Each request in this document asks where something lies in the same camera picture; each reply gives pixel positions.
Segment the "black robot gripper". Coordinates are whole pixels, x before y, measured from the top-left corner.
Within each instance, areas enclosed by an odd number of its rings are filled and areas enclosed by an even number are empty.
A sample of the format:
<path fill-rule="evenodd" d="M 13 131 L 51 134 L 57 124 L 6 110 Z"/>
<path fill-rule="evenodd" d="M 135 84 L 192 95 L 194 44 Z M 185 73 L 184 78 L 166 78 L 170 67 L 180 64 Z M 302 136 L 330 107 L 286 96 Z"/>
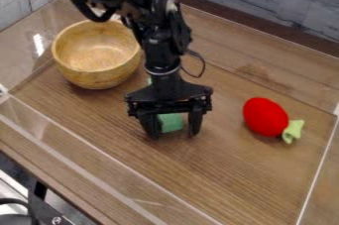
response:
<path fill-rule="evenodd" d="M 202 113 L 212 110 L 213 89 L 185 81 L 180 69 L 145 72 L 150 83 L 125 95 L 127 115 L 137 118 L 145 134 L 157 139 L 161 133 L 157 114 L 188 113 L 189 135 L 196 136 Z"/>

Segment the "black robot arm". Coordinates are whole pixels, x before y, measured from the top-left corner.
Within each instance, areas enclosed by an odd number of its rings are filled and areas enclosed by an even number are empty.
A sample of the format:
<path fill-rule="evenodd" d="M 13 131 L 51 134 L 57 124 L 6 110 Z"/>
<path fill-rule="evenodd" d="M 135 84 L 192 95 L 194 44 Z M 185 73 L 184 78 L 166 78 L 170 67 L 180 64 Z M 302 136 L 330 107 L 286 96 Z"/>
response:
<path fill-rule="evenodd" d="M 192 29 L 185 23 L 178 0 L 70 0 L 82 15 L 103 23 L 114 15 L 131 31 L 143 54 L 150 83 L 125 95 L 126 113 L 138 120 L 151 138 L 161 135 L 160 117 L 188 115 L 188 131 L 197 135 L 202 117 L 212 110 L 213 89 L 185 81 L 181 56 L 189 52 Z"/>

